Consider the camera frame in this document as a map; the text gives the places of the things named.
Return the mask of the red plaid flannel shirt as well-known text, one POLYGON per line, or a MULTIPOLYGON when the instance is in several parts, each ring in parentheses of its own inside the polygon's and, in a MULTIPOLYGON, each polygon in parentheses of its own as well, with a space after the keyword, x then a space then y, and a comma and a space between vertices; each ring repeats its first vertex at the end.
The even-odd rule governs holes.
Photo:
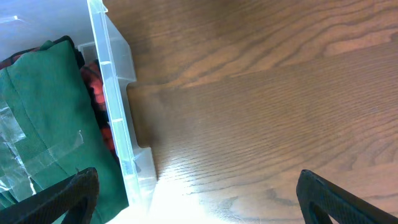
POLYGON ((74 49, 74 51, 81 77, 91 98, 91 106, 95 113, 104 143, 114 159, 118 162, 119 157, 116 153, 106 108, 99 60, 95 59, 90 63, 85 63, 82 53, 78 49, 74 49))

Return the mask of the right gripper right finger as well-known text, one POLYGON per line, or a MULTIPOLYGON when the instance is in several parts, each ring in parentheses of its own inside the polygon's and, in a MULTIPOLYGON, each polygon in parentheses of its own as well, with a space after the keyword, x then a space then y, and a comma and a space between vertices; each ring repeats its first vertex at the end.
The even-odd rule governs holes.
POLYGON ((397 223, 397 217, 304 169, 296 186, 303 219, 309 223, 397 223))

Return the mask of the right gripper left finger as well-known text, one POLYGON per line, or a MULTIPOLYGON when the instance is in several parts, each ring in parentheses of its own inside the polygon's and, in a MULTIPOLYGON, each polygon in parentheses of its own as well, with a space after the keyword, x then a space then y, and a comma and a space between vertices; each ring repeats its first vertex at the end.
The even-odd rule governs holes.
POLYGON ((62 215, 62 223, 89 223, 99 191, 97 170, 89 167, 1 210, 1 223, 53 223, 62 215))

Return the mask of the dark green garment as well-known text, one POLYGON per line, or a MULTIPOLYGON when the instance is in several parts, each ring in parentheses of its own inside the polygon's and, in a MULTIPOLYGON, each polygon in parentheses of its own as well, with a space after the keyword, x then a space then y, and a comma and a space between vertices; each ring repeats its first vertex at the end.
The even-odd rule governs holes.
POLYGON ((129 203, 77 52, 69 40, 47 41, 1 70, 1 192, 13 203, 93 167, 99 195, 92 222, 106 223, 129 203))

